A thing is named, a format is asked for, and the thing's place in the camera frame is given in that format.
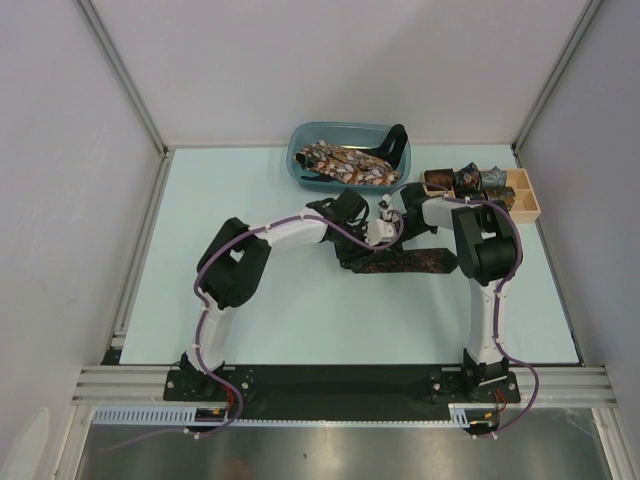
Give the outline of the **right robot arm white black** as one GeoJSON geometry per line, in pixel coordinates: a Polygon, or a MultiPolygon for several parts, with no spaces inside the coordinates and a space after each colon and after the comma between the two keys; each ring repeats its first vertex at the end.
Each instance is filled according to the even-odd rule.
{"type": "Polygon", "coordinates": [[[393,211],[391,197],[384,196],[380,218],[369,224],[365,239],[373,246],[398,246],[426,231],[453,232],[456,262],[471,289],[471,330],[460,387],[473,401],[499,398],[508,387],[509,365],[516,361],[504,349],[502,330],[509,285],[523,260],[519,231],[502,201],[429,197],[418,182],[398,190],[405,212],[393,211]]]}

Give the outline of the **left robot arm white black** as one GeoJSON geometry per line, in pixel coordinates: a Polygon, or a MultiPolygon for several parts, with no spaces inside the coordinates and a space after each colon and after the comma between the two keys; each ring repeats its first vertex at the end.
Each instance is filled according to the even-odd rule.
{"type": "Polygon", "coordinates": [[[250,226],[228,219],[197,266],[193,291],[202,302],[194,339],[179,362],[187,389],[197,398],[214,397],[222,386],[233,388],[216,371],[224,364],[235,311],[256,293],[269,258],[303,245],[325,241],[359,252],[386,252],[400,242],[402,214],[384,203],[379,219],[368,220],[367,201],[351,189],[337,198],[305,205],[298,213],[250,226]]]}

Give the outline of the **dark orange floral tie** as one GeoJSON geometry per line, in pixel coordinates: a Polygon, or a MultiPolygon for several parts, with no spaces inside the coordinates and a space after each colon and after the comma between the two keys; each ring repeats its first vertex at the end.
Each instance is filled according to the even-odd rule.
{"type": "Polygon", "coordinates": [[[450,274],[458,267],[456,255],[447,248],[367,250],[340,259],[339,263],[356,274],[450,274]]]}

